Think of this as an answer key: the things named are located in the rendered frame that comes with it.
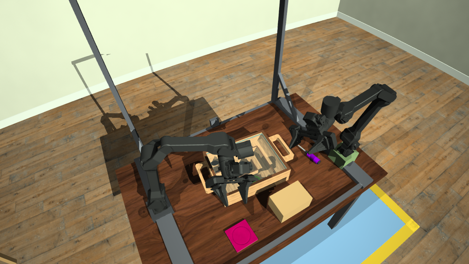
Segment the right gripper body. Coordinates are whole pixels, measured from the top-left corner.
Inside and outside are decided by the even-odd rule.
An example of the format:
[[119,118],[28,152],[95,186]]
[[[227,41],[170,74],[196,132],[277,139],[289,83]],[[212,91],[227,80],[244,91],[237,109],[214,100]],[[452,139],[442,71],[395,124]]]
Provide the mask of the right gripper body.
[[[216,187],[218,184],[230,184],[230,183],[238,183],[239,186],[245,184],[247,182],[255,182],[255,176],[252,174],[247,174],[241,176],[241,174],[233,174],[232,176],[228,176],[228,163],[231,162],[232,164],[236,164],[235,160],[225,160],[219,163],[218,170],[221,170],[220,176],[212,176],[206,180],[206,188],[213,188]],[[241,177],[239,177],[241,176]],[[211,187],[212,186],[212,187]]]

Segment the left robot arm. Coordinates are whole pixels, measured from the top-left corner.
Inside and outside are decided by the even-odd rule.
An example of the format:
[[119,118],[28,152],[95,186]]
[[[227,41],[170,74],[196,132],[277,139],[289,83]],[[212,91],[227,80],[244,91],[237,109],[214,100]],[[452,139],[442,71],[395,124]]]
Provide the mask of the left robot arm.
[[345,128],[340,134],[340,139],[343,142],[337,150],[344,157],[348,157],[350,154],[354,153],[353,150],[356,150],[360,146],[358,141],[360,140],[362,130],[382,107],[388,106],[397,98],[396,94],[397,93],[388,85],[377,83],[348,102],[341,102],[338,96],[325,96],[321,106],[322,115],[306,112],[303,120],[306,122],[306,127],[317,127],[316,129],[320,131],[325,121],[328,123],[329,127],[333,125],[335,120],[339,124],[345,124],[353,117],[354,112],[372,102],[354,125]]

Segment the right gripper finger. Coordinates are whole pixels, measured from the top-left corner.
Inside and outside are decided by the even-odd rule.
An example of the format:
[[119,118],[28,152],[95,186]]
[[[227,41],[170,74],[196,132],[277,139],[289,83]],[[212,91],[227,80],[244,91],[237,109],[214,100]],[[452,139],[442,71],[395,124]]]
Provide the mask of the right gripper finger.
[[248,199],[248,188],[253,182],[247,182],[245,184],[242,184],[238,187],[239,193],[241,195],[241,198],[244,202],[244,204],[247,204],[247,199]]
[[212,190],[219,197],[219,199],[221,199],[224,205],[227,207],[229,205],[228,205],[228,199],[227,199],[227,194],[226,194],[226,185],[227,184],[218,184],[216,187],[213,187],[210,190]]

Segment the tan rectangular block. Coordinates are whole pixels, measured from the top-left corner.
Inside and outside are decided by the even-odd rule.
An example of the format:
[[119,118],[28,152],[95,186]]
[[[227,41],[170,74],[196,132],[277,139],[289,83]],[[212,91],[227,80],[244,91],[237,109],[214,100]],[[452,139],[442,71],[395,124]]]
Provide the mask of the tan rectangular block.
[[268,205],[282,223],[307,208],[311,195],[296,181],[269,197]]

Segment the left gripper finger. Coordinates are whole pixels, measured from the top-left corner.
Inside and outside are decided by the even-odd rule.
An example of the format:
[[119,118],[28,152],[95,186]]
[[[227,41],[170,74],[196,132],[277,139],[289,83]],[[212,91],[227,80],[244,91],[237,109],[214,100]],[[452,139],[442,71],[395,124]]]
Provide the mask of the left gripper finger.
[[289,149],[292,149],[293,147],[301,143],[298,130],[292,129],[291,132],[292,132],[292,140],[290,142]]
[[318,140],[315,142],[315,144],[309,149],[308,154],[313,154],[319,151],[323,151],[329,149],[327,137],[324,135],[318,136]]

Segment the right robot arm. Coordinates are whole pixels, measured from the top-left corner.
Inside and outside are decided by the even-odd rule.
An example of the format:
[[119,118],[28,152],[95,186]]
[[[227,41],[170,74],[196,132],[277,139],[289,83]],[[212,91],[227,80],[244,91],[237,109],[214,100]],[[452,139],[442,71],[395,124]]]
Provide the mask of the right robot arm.
[[[160,149],[158,150],[159,146]],[[171,152],[186,151],[206,151],[210,154],[217,154],[219,163],[225,160],[234,160],[234,157],[238,157],[239,160],[254,156],[251,140],[236,143],[234,137],[225,132],[215,132],[207,136],[197,137],[171,137],[166,135],[160,139],[152,140],[141,148],[140,166],[143,171],[146,171],[150,186],[147,208],[152,209],[155,215],[168,209],[165,197],[165,183],[159,182],[157,165]],[[239,164],[239,162],[236,162],[236,164]],[[250,173],[253,169],[251,162],[236,164],[228,163],[228,176],[232,176],[234,173],[243,175],[244,173]]]

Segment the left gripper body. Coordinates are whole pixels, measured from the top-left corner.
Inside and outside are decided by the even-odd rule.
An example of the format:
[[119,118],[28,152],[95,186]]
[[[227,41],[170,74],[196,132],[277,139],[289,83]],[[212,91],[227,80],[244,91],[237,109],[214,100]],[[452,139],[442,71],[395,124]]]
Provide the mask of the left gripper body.
[[307,131],[302,130],[301,126],[291,125],[291,127],[289,127],[289,131],[290,131],[291,136],[292,136],[291,130],[292,129],[298,130],[300,140],[302,140],[303,137],[308,137],[311,140],[318,140],[319,134],[320,135],[324,134],[324,136],[327,137],[329,149],[335,149],[336,148],[336,146],[338,144],[337,140],[336,140],[336,135],[333,132],[327,132],[327,130],[329,129],[329,125],[326,121],[324,122],[323,128],[320,131],[318,131],[318,129],[316,129],[317,127],[314,127],[314,126],[308,126],[306,128],[307,128]]

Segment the pink square board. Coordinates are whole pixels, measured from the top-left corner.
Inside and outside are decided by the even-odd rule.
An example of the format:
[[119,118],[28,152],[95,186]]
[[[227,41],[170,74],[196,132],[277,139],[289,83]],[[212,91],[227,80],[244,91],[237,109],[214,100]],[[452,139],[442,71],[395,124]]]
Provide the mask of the pink square board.
[[225,231],[236,252],[243,250],[258,240],[246,220],[239,222]]

